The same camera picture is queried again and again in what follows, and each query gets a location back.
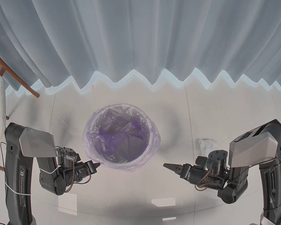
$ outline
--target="plastic liner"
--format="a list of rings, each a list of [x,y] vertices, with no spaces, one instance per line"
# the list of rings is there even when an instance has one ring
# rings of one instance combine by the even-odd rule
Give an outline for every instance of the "plastic liner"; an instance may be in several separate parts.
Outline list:
[[[160,141],[154,122],[130,104],[109,105],[95,112],[83,132],[84,149],[90,159],[128,172],[142,168]]]

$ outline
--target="white zip tie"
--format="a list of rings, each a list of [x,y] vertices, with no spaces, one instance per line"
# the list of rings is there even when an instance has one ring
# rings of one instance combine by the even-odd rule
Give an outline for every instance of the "white zip tie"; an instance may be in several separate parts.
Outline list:
[[[18,195],[25,195],[25,196],[31,196],[31,193],[30,193],[30,194],[26,194],[26,193],[17,193],[17,192],[15,192],[14,190],[12,190],[11,187],[8,186],[8,184],[7,184],[6,182],[4,182],[4,183],[5,183],[5,185],[6,185],[12,192],[14,192],[15,194],[18,194]]]
[[[57,165],[57,168],[55,168],[53,172],[47,172],[47,171],[45,171],[45,170],[43,170],[43,169],[41,169],[41,168],[40,168],[40,170],[42,170],[42,171],[45,172],[45,173],[52,174],[52,173],[54,173],[59,167],[61,167],[61,166],[60,166],[60,165]]]

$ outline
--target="trash can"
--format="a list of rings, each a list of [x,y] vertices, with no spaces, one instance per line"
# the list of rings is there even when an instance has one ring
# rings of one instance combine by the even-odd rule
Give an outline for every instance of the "trash can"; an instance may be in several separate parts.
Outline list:
[[[84,149],[90,159],[128,172],[142,168],[160,141],[154,122],[138,107],[125,103],[95,112],[83,132]]]

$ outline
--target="curtain fold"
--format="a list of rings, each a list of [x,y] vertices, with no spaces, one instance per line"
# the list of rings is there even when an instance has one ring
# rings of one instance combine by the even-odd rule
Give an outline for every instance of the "curtain fold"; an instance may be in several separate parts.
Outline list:
[[[164,68],[281,85],[281,0],[0,0],[0,57],[45,87],[132,69],[154,84]]]

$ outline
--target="white tile floor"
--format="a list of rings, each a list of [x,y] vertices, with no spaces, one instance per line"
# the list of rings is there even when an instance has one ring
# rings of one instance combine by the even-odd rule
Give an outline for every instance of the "white tile floor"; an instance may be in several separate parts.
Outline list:
[[[206,89],[192,75],[181,88],[158,80],[150,90],[140,76],[131,75],[121,88],[110,88],[98,76],[94,89],[81,94],[68,84],[56,93],[41,87],[40,97],[11,92],[7,96],[9,122],[50,132],[56,145],[73,148],[83,161],[82,132],[94,111],[115,103],[141,108],[155,122],[161,146],[139,171],[127,173],[100,166],[89,184],[74,186],[77,215],[59,211],[58,197],[39,184],[35,161],[32,178],[32,211],[37,224],[250,224],[258,223],[262,211],[261,178],[257,167],[249,172],[249,187],[235,204],[224,204],[216,191],[197,192],[194,186],[165,169],[163,163],[194,163],[200,155],[199,139],[217,140],[221,149],[240,134],[274,118],[281,122],[281,91],[260,84],[254,87],[240,79],[219,76]],[[4,204],[4,174],[0,172],[0,222],[7,223]],[[175,205],[157,207],[152,200],[175,198]]]

